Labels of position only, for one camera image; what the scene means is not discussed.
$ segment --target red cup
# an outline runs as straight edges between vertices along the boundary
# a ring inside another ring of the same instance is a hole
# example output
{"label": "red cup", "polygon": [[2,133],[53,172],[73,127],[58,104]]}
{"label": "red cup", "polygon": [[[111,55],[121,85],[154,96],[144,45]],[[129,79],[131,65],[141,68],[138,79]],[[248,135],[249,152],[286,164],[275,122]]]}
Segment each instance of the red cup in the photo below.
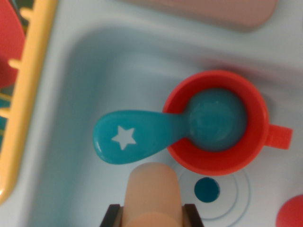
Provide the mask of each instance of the red cup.
{"label": "red cup", "polygon": [[246,131],[236,145],[222,152],[202,150],[186,138],[179,140],[168,151],[182,166],[202,175],[226,175],[248,165],[264,145],[289,148],[293,130],[269,124],[262,95],[249,81],[233,72],[211,70],[185,79],[171,92],[163,112],[182,113],[191,97],[209,88],[224,88],[238,95],[248,114]]}

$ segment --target red plate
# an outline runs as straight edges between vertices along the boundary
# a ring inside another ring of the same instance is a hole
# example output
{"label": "red plate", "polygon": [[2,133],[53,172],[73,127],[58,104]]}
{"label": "red plate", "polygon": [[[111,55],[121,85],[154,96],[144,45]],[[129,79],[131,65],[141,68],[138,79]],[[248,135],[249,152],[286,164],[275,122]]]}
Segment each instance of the red plate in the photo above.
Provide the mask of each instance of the red plate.
{"label": "red plate", "polygon": [[0,88],[13,85],[17,70],[9,59],[21,59],[25,35],[22,25],[8,0],[0,0]]}

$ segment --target star print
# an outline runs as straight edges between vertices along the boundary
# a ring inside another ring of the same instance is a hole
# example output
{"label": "star print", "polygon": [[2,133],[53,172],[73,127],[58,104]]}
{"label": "star print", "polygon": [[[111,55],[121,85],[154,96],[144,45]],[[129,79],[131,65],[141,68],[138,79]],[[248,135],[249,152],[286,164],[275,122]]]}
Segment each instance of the star print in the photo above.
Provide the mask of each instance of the star print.
{"label": "star print", "polygon": [[120,143],[121,150],[124,150],[128,144],[137,144],[133,139],[134,128],[125,130],[118,126],[118,134],[112,138],[112,141]]}

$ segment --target yellow dish rack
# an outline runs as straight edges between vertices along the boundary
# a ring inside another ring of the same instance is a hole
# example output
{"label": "yellow dish rack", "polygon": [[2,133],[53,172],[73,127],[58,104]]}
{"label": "yellow dish rack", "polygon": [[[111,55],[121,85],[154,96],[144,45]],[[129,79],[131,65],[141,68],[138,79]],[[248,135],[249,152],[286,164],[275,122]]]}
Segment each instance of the yellow dish rack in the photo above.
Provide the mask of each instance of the yellow dish rack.
{"label": "yellow dish rack", "polygon": [[10,108],[0,109],[0,116],[8,119],[0,152],[0,204],[9,197],[18,178],[56,5],[57,0],[35,0],[33,9],[20,10],[29,26],[21,60],[9,61],[18,69],[18,77],[12,97],[0,95],[11,101]]}

